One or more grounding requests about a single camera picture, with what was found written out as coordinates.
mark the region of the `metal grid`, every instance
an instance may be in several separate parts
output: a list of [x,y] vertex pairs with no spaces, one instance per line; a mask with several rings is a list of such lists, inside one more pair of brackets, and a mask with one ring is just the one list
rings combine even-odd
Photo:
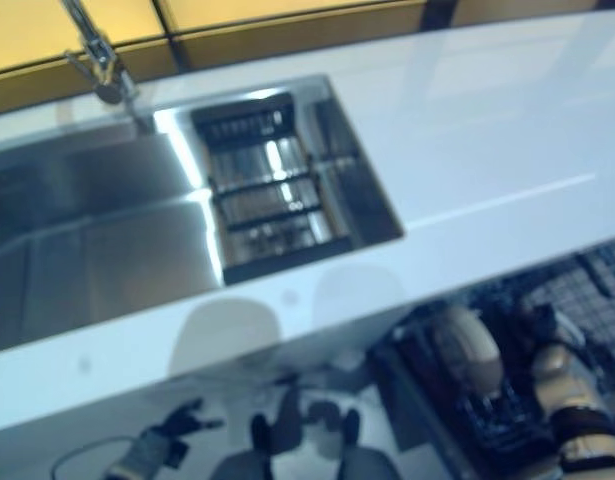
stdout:
[[[550,303],[595,340],[615,345],[615,242],[577,256],[578,266],[531,292],[534,305]],[[594,273],[587,271],[589,266]]]

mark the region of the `dish drying rack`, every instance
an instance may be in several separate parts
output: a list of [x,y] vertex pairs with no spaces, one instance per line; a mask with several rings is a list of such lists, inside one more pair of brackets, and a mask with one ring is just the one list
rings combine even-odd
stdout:
[[[480,311],[492,334],[496,329],[507,329],[507,320],[513,318],[521,305],[524,308],[550,305],[564,314],[584,334],[586,343],[584,349],[578,349],[579,354],[595,373],[598,388],[615,414],[615,241],[466,289],[446,300]],[[441,376],[443,371],[431,334],[433,315],[429,313],[436,308],[442,305],[432,303],[412,312],[406,324],[409,343],[404,348],[401,346],[400,351],[401,354],[409,352],[413,359],[410,365],[414,362],[421,365],[414,367],[413,373],[427,388],[437,408],[444,408],[441,416],[448,414],[447,421],[452,427],[462,424],[457,427],[459,435],[472,437],[480,453],[485,453],[503,473],[555,454],[550,429],[534,396],[529,369],[516,370],[513,358],[511,365],[505,361],[512,341],[501,348],[505,380],[498,398],[467,394],[447,378],[443,386],[432,385],[433,373],[425,374],[423,370],[435,368]],[[500,336],[494,336],[500,347]],[[443,395],[452,400],[443,405]]]

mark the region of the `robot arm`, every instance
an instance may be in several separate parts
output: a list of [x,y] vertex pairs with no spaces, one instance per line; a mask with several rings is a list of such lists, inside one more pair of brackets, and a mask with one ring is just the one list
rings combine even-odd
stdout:
[[587,366],[568,347],[542,347],[536,396],[560,445],[566,480],[615,480],[615,425]]

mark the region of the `yellow cabinet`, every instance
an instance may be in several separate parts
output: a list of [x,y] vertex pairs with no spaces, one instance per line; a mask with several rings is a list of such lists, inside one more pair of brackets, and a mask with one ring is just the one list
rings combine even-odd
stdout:
[[375,0],[160,0],[175,31],[310,12]]
[[459,0],[452,24],[516,20],[592,10],[597,0]]
[[[83,0],[112,42],[162,35],[150,0]],[[79,50],[78,31],[60,0],[0,0],[0,70]]]

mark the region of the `kitchen countertop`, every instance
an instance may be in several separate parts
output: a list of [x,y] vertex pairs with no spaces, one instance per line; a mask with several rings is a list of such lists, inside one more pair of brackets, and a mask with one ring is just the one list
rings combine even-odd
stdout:
[[[615,237],[615,11],[195,72],[141,85],[141,102],[321,73],[405,236],[2,351],[0,429]],[[0,115],[0,149],[114,115],[92,95]],[[267,312],[275,336],[248,344],[259,324],[220,316],[186,328],[192,312],[234,300]],[[183,331],[197,351],[174,371]]]

